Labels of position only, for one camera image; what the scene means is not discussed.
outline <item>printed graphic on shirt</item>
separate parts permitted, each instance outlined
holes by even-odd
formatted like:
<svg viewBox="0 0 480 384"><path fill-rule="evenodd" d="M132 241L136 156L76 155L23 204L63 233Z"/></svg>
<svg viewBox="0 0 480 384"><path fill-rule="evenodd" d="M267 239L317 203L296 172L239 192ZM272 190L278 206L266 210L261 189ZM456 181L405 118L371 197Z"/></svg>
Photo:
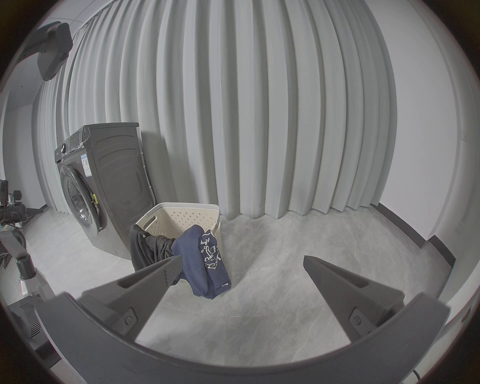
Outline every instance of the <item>printed graphic on shirt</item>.
<svg viewBox="0 0 480 384"><path fill-rule="evenodd" d="M204 259L205 266L210 269L216 269L218 262L222 260L220 252L216 245L210 246L210 238L214 238L212 231L208 230L200 238L200 253Z"/></svg>

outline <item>dark baseboard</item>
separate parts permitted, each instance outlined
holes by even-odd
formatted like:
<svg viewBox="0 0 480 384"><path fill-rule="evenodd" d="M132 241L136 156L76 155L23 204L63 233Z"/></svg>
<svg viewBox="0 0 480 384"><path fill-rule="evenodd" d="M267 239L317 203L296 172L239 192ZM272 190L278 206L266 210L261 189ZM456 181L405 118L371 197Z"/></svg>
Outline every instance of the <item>dark baseboard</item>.
<svg viewBox="0 0 480 384"><path fill-rule="evenodd" d="M428 240L432 245L437 249L437 251L444 257L447 263L453 268L455 265L456 258L453 256L453 253L446 247L442 241L436 237L435 235L432 236L430 240Z"/></svg>
<svg viewBox="0 0 480 384"><path fill-rule="evenodd" d="M399 227L419 248L422 248L427 243L427 241L416 230L390 211L385 205L378 204L377 206L372 205L372 207Z"/></svg>
<svg viewBox="0 0 480 384"><path fill-rule="evenodd" d="M419 248L423 248L427 242L430 242L443 256L448 265L453 268L456 258L438 237L433 236L431 239L425 240L416 230L414 230L410 225L408 225L383 204L378 204L378 206L372 204L372 207L392 223L394 223L398 228L400 228L402 232L405 233Z"/></svg>

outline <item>navy blue shirt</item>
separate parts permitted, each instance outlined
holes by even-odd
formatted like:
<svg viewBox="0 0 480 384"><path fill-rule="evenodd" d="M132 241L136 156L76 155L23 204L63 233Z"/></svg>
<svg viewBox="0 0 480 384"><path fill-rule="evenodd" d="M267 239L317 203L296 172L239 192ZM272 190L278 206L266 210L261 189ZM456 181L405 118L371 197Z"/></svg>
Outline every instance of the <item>navy blue shirt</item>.
<svg viewBox="0 0 480 384"><path fill-rule="evenodd" d="M205 233L201 226L194 225L173 242L171 249L183 258L178 278L190 283L195 296L213 299L230 289L231 281L212 231Z"/></svg>

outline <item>laundry basket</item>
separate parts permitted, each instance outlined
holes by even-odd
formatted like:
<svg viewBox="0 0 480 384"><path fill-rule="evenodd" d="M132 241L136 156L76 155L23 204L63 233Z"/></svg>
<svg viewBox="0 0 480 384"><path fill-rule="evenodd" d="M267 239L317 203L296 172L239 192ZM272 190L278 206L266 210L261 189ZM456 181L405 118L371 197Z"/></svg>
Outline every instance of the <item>laundry basket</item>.
<svg viewBox="0 0 480 384"><path fill-rule="evenodd" d="M222 236L220 234L220 207L215 204L161 203L137 221L137 225L151 235L178 238L192 225L201 226L204 231L212 230L220 255Z"/></svg>

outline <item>marble floor tile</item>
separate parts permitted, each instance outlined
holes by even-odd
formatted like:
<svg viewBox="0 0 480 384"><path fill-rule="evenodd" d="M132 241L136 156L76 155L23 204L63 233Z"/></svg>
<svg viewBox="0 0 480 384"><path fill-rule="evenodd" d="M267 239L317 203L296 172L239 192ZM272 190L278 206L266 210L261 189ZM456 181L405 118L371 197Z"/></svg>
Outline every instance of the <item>marble floor tile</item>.
<svg viewBox="0 0 480 384"><path fill-rule="evenodd" d="M186 281L169 288L137 342L162 353L214 365L270 365L315 357L349 343L303 269L304 255L401 289L437 296L450 267L427 244L419 249L373 208L315 210L282 218L222 220L232 288L214 300ZM28 251L55 293L75 297L133 272L130 261L93 247L71 215L49 210L25 230ZM14 262L0 269L7 303L21 298Z"/></svg>
<svg viewBox="0 0 480 384"><path fill-rule="evenodd" d="M224 365L227 317L198 316L158 306L136 339L157 352Z"/></svg>
<svg viewBox="0 0 480 384"><path fill-rule="evenodd" d="M225 365L265 366L304 360L349 343L326 306L282 315L229 317Z"/></svg>

